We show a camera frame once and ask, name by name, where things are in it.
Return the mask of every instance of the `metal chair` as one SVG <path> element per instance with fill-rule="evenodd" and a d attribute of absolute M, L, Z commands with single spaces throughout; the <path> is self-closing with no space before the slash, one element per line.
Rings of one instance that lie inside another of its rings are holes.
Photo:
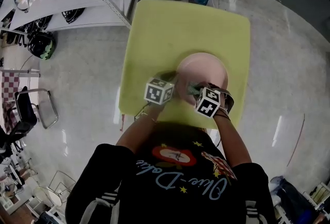
<path fill-rule="evenodd" d="M 49 101 L 51 102 L 51 105 L 52 105 L 52 108 L 53 108 L 53 111 L 54 111 L 54 114 L 55 114 L 55 120 L 50 125 L 48 125 L 48 126 L 45 124 L 42 116 L 40 115 L 39 106 L 31 103 L 30 97 L 28 95 L 28 93 L 39 92 L 39 91 L 44 91 L 44 92 L 47 93 L 48 98 L 49 98 Z M 55 109 L 54 103 L 52 101 L 51 93 L 48 90 L 46 90 L 46 89 L 28 90 L 27 87 L 23 87 L 22 91 L 15 93 L 14 99 L 15 99 L 16 107 L 15 108 L 11 108 L 10 110 L 8 110 L 8 113 L 10 113 L 10 111 L 16 109 L 17 112 L 18 112 L 18 115 L 19 115 L 19 119 L 20 120 L 17 123 L 17 125 L 13 128 L 12 127 L 11 120 L 9 119 L 13 131 L 16 131 L 18 133 L 23 133 L 23 134 L 26 135 L 34 127 L 34 125 L 37 123 L 38 120 L 37 120 L 37 117 L 36 117 L 36 115 L 34 113 L 34 110 L 33 110 L 33 107 L 32 106 L 35 106 L 36 107 L 36 111 L 38 113 L 39 119 L 40 119 L 40 121 L 42 123 L 42 126 L 45 129 L 48 129 L 52 125 L 54 125 L 55 123 L 57 123 L 57 121 L 58 121 L 58 114 L 57 114 L 57 111 Z"/>

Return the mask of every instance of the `red checkered cloth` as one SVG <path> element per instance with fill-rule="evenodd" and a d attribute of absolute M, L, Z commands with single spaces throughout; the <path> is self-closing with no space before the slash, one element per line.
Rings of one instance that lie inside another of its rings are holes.
<path fill-rule="evenodd" d="M 19 90 L 20 78 L 18 73 L 2 73 L 1 81 L 1 98 L 2 98 L 2 108 L 4 117 L 4 126 L 6 133 L 11 132 L 11 127 L 9 119 L 11 119 L 12 125 L 17 124 L 17 120 L 13 112 L 10 112 L 10 117 L 7 115 L 7 111 L 15 106 L 14 94 Z"/>

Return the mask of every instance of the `pink bowl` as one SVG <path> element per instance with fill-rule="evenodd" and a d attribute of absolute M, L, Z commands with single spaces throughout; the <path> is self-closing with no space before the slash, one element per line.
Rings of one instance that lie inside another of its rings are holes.
<path fill-rule="evenodd" d="M 194 105 L 196 100 L 188 95 L 190 82 L 208 82 L 222 89 L 227 89 L 228 75 L 223 63 L 215 56 L 208 53 L 196 53 L 187 56 L 177 68 L 178 82 L 176 90 L 181 99 Z"/>

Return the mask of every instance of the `white tiled floor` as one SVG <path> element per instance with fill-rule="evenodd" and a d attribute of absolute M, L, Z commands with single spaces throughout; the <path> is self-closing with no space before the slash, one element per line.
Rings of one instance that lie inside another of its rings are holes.
<path fill-rule="evenodd" d="M 269 178 L 284 174 L 310 191 L 330 175 L 330 44 L 275 0 L 213 2 L 251 22 L 249 81 L 238 130 L 253 161 Z M 49 130 L 37 124 L 24 142 L 44 184 L 56 170 L 78 179 L 95 147 L 120 137 L 116 96 L 128 34 L 125 27 L 60 31 L 52 58 L 40 61 L 40 87 L 51 91 L 60 119 Z M 23 63 L 26 53 L 16 53 Z"/>

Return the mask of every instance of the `bracelet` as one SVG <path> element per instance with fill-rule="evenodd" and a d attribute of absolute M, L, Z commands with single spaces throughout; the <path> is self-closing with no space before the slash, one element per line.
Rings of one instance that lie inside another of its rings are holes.
<path fill-rule="evenodd" d="M 223 107 L 219 107 L 218 110 L 221 110 L 223 113 L 225 113 L 226 115 L 228 115 L 228 112 L 225 108 Z"/>
<path fill-rule="evenodd" d="M 229 119 L 229 117 L 228 116 L 225 116 L 225 115 L 221 115 L 221 114 L 215 114 L 215 115 L 213 115 L 213 116 L 221 116 L 221 117 L 224 117 L 224 118 L 226 118 L 226 119 Z"/>
<path fill-rule="evenodd" d="M 149 114 L 147 114 L 147 113 L 145 113 L 145 112 L 142 112 L 141 115 L 148 116 L 153 122 L 156 122 L 153 118 L 151 118 L 151 117 L 149 116 Z"/>

